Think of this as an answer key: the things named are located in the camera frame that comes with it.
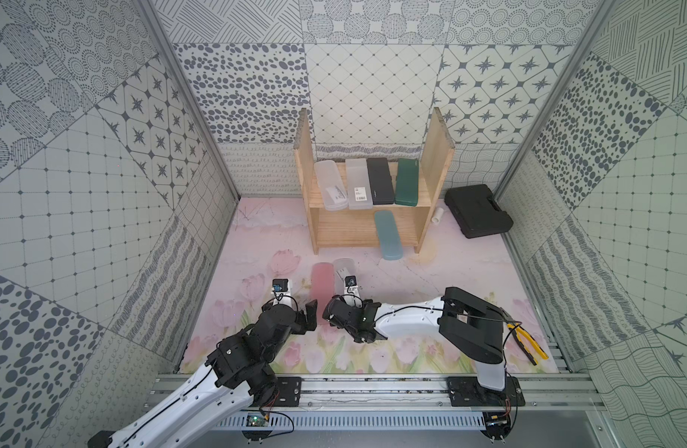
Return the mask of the black pencil case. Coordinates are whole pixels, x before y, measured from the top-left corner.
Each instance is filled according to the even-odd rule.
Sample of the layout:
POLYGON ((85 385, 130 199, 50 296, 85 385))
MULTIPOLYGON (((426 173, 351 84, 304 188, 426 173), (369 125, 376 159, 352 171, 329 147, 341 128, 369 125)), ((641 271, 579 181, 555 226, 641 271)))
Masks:
POLYGON ((395 190, 388 160, 386 158, 370 158, 366 162, 372 203, 374 205, 393 205, 395 203, 395 190))

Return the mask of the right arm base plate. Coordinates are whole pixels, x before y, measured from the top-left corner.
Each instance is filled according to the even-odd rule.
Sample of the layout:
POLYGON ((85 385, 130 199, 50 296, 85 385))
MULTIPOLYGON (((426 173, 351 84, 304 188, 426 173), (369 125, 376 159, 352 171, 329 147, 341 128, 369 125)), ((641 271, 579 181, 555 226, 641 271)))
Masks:
POLYGON ((475 377, 452 376, 446 387, 453 407, 523 407, 526 405, 522 386, 516 377, 507 375, 502 391, 484 388, 475 377))

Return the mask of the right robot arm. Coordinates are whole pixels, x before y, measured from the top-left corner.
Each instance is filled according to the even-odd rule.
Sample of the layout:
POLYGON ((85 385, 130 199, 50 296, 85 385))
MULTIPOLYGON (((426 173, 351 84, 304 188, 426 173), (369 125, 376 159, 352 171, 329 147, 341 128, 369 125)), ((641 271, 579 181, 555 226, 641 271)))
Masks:
POLYGON ((496 392, 502 392, 507 382, 504 332, 520 325, 504 309, 459 287, 448 287, 444 295, 416 304, 340 295, 328 303, 323 319, 356 343, 440 336, 474 362, 478 384, 496 392))

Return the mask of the light blue pencil case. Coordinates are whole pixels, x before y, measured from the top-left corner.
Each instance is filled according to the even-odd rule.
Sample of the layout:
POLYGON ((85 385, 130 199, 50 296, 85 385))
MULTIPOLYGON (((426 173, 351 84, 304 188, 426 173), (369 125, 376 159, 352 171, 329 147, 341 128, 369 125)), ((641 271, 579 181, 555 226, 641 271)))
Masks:
POLYGON ((383 259, 386 261, 401 259, 403 248, 393 213, 389 210, 375 212, 374 223, 383 259))

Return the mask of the dark green pencil case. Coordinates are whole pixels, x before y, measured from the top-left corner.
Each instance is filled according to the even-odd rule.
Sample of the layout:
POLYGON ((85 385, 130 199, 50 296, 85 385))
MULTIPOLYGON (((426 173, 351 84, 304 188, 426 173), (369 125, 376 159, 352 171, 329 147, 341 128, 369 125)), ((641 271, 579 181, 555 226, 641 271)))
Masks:
POLYGON ((419 192, 419 161, 400 159, 397 163, 395 204, 416 207, 419 192))

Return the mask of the pink pencil case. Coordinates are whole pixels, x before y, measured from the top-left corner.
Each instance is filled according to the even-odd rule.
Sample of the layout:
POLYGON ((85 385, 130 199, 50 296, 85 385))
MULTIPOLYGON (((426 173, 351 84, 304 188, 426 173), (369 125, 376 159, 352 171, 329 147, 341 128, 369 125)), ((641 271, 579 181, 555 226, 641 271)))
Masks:
POLYGON ((317 315, 321 317, 326 306, 335 294, 335 272, 333 264, 321 262, 313 265, 311 283, 310 297, 317 302, 317 315))

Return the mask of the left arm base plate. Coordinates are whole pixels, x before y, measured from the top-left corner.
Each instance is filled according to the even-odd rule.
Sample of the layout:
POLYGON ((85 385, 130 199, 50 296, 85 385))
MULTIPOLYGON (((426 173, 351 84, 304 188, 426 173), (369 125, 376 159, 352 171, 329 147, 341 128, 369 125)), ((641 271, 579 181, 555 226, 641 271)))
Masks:
POLYGON ((274 383, 255 395, 256 408, 295 408, 300 405, 302 378, 298 376, 277 377, 274 383))

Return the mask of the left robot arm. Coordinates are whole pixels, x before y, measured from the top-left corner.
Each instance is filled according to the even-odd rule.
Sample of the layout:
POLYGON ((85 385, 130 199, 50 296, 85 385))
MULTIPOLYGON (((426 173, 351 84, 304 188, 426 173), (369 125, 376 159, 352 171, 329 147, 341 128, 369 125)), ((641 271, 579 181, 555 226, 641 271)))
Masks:
POLYGON ((264 307, 259 320, 221 340, 175 392, 118 431, 102 430, 88 447, 186 447, 217 423, 279 394, 270 364, 292 334, 317 327, 317 302, 298 310, 291 298, 264 307))

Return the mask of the clear pencil case with label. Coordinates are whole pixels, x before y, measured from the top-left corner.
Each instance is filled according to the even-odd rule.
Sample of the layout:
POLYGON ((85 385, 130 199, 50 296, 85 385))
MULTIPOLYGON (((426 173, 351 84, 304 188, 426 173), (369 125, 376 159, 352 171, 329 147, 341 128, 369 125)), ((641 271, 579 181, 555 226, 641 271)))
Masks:
POLYGON ((346 278, 348 276, 356 276, 356 263, 350 258, 336 259, 332 263, 334 268, 334 294, 346 294, 347 299, 352 299, 351 293, 355 290, 353 287, 348 287, 346 278))

